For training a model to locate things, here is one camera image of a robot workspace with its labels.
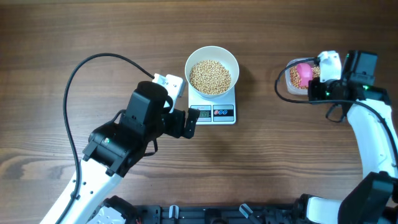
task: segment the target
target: clear plastic box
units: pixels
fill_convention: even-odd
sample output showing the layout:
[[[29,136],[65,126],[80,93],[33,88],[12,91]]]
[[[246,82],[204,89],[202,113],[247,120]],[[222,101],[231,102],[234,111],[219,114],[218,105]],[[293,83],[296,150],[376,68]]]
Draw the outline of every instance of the clear plastic box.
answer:
[[[293,64],[294,62],[298,62],[298,61],[304,60],[304,59],[308,59],[308,58],[296,58],[296,59],[293,59],[286,65],[286,67],[289,66],[290,64]],[[311,67],[315,66],[313,61],[306,62],[306,63],[311,65]],[[303,89],[296,88],[296,87],[293,86],[292,82],[290,81],[290,69],[285,71],[285,78],[286,78],[287,91],[289,93],[294,94],[294,95],[307,95],[308,94],[308,90],[303,90]]]

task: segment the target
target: white bowl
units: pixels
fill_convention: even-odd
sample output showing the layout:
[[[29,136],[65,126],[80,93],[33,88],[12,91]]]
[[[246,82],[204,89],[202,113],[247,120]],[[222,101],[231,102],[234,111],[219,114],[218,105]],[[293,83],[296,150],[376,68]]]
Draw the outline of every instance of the white bowl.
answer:
[[[231,84],[224,93],[215,94],[215,95],[202,93],[199,90],[197,90],[195,87],[193,87],[192,84],[190,83],[189,76],[191,74],[192,67],[196,65],[198,62],[201,62],[203,60],[217,60],[224,66],[225,69],[229,70],[229,74],[231,75]],[[222,47],[217,47],[217,46],[202,47],[194,51],[194,53],[192,53],[191,56],[189,56],[185,64],[185,78],[187,78],[187,82],[195,92],[197,92],[199,95],[201,95],[204,98],[215,98],[226,94],[228,91],[232,89],[232,87],[235,86],[238,77],[239,77],[238,61],[236,61],[234,55],[232,55],[231,52],[225,50]]]

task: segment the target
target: table surface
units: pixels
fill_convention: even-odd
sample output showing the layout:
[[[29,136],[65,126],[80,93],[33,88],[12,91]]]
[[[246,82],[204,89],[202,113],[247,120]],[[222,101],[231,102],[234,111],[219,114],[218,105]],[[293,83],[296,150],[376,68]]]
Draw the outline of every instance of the table surface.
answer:
[[[199,126],[192,139],[160,137],[158,153],[139,161],[112,195],[133,205],[293,202],[304,193],[345,198],[362,178],[353,130],[325,119],[329,105],[280,100],[274,80],[294,58],[368,50],[379,54],[375,84],[397,105],[398,14],[391,2],[0,6],[0,223],[38,223],[65,188],[75,171],[63,122],[65,84],[80,61],[101,52],[184,77],[193,51],[217,45],[241,69],[235,125]],[[80,157],[92,130],[125,108],[143,80],[116,58],[79,70],[68,114]],[[297,98],[284,82],[283,94]],[[178,109],[188,109],[187,96],[186,88]]]

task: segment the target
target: white bracket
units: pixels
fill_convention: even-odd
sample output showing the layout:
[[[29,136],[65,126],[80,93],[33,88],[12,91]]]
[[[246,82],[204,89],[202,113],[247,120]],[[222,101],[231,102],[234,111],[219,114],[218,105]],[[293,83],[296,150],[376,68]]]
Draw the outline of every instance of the white bracket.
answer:
[[[324,51],[318,55],[320,59],[320,82],[339,80],[341,78],[341,62],[338,53],[334,50]]]
[[[166,75],[166,77],[164,77],[162,75],[155,74],[155,78],[152,80],[152,82],[164,87],[169,96],[173,99],[172,109],[170,110],[170,113],[172,113],[177,97],[181,97],[182,93],[184,92],[185,80],[180,77],[176,77],[175,75]],[[169,106],[170,105],[167,102],[164,104],[165,108]]]

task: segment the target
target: white scale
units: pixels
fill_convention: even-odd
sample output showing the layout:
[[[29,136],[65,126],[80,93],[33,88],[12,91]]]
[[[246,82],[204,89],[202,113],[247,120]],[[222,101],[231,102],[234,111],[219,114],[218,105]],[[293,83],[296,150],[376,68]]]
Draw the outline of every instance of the white scale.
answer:
[[[188,105],[200,110],[197,125],[234,124],[236,122],[235,87],[222,96],[204,98],[188,86]]]

